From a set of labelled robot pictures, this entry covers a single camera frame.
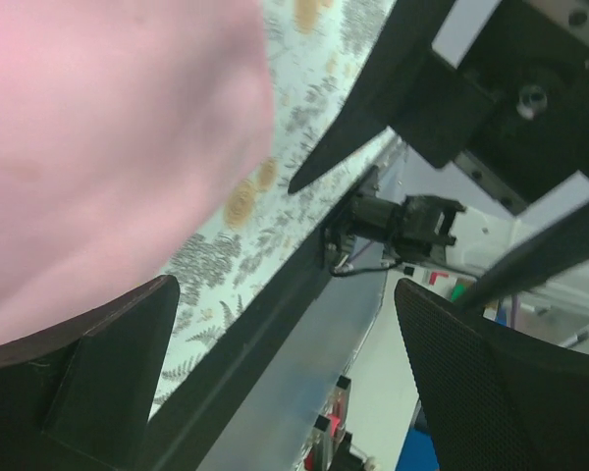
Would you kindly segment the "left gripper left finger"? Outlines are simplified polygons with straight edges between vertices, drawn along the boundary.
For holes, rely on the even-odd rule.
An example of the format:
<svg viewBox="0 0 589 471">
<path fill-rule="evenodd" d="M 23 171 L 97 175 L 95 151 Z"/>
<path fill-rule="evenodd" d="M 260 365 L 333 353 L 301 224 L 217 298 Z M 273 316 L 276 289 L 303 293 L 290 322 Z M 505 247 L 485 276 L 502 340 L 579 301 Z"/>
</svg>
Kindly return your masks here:
<svg viewBox="0 0 589 471">
<path fill-rule="evenodd" d="M 176 278 L 0 345 L 0 470 L 131 470 L 175 322 Z"/>
</svg>

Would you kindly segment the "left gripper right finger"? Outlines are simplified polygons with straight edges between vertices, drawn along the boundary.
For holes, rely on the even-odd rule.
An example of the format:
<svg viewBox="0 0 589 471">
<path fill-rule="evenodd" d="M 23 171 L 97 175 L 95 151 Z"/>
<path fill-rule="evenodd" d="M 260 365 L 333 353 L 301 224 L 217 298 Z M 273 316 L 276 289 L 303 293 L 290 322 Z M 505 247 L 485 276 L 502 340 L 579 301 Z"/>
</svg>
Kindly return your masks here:
<svg viewBox="0 0 589 471">
<path fill-rule="evenodd" d="M 589 355 L 395 288 L 406 353 L 443 470 L 589 470 Z"/>
</svg>

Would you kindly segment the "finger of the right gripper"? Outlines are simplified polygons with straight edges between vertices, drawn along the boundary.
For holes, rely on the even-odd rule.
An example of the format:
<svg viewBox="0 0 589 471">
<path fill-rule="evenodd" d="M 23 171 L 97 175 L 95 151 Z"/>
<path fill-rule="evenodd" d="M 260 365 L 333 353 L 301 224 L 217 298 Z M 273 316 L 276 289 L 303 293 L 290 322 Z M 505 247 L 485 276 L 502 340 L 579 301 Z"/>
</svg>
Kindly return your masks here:
<svg viewBox="0 0 589 471">
<path fill-rule="evenodd" d="M 339 115 L 291 178 L 297 193 L 392 129 L 442 168 L 468 146 L 495 99 L 432 48 L 451 1 L 398 1 Z"/>
<path fill-rule="evenodd" d="M 589 261 L 589 202 L 524 241 L 458 298 L 472 311 L 487 303 L 536 288 Z"/>
</svg>

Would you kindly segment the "pink t shirt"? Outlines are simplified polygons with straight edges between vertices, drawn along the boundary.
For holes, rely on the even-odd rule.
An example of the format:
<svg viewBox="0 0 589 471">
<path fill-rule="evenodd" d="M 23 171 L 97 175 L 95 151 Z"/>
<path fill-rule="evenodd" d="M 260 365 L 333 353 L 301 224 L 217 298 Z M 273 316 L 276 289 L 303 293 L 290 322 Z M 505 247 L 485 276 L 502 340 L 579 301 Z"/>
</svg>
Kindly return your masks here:
<svg viewBox="0 0 589 471">
<path fill-rule="evenodd" d="M 268 157 L 257 1 L 0 1 L 0 345 L 150 280 Z"/>
</svg>

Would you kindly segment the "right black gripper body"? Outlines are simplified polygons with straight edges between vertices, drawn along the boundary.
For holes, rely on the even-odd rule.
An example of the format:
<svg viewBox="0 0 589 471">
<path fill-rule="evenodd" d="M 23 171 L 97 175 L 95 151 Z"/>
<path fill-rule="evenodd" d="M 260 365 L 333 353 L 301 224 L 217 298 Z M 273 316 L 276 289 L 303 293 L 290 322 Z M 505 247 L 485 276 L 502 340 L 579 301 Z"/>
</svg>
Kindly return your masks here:
<svg viewBox="0 0 589 471">
<path fill-rule="evenodd" d="M 455 164 L 512 214 L 589 179 L 589 1 L 455 1 L 434 51 L 495 99 Z"/>
</svg>

